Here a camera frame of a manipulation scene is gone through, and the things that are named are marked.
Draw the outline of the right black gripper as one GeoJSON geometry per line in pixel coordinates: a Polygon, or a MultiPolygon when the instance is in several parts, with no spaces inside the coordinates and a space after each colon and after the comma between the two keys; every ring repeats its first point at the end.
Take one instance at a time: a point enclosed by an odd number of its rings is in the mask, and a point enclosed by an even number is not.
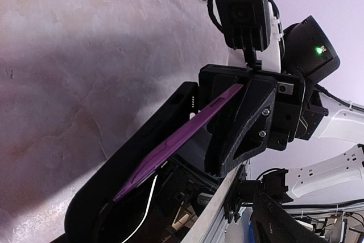
{"type": "Polygon", "coordinates": [[[208,64],[200,69],[198,83],[201,109],[233,83],[243,84],[206,126],[212,135],[204,159],[206,173],[226,176],[266,147],[283,151],[293,141],[305,93],[305,80],[299,73],[254,72],[208,64]],[[251,79],[254,76],[274,79],[251,79]]]}

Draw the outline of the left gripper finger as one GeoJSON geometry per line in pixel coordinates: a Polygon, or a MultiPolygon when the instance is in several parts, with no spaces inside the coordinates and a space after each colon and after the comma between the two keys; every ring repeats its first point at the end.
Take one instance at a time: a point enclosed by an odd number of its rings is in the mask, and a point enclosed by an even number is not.
{"type": "Polygon", "coordinates": [[[252,223],[255,242],[326,243],[263,192],[254,195],[252,223]]]}

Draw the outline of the purple-edged smartphone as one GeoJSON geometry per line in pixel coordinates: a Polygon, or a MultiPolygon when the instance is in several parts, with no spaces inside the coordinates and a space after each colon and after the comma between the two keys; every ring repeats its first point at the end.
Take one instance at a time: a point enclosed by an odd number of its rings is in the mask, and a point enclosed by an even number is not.
{"type": "Polygon", "coordinates": [[[166,162],[174,152],[181,148],[200,128],[211,120],[242,88],[242,84],[233,84],[198,112],[191,120],[156,146],[132,172],[123,187],[113,197],[113,201],[120,201],[130,191],[148,179],[158,167],[166,162]]]}

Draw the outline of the black phone case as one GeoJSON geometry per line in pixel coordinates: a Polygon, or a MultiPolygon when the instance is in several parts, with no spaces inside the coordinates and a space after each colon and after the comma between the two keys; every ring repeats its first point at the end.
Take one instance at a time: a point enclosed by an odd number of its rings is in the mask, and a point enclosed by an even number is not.
{"type": "Polygon", "coordinates": [[[182,203],[197,204],[221,183],[205,172],[209,129],[199,128],[165,166],[121,200],[117,195],[142,160],[215,100],[223,88],[213,83],[182,83],[155,114],[85,183],[65,217],[67,242],[162,242],[182,203]]]}

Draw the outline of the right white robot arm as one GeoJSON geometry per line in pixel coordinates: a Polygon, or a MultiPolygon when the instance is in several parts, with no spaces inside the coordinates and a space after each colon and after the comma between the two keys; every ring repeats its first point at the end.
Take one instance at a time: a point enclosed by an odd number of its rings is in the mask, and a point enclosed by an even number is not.
{"type": "Polygon", "coordinates": [[[199,106],[207,106],[233,84],[242,88],[207,126],[212,134],[205,171],[226,176],[266,149],[282,151],[294,139],[334,138],[354,143],[349,151],[311,166],[281,169],[258,183],[282,203],[330,186],[363,178],[363,107],[341,100],[319,85],[340,59],[313,17],[284,30],[282,72],[204,66],[198,75],[199,106]]]}

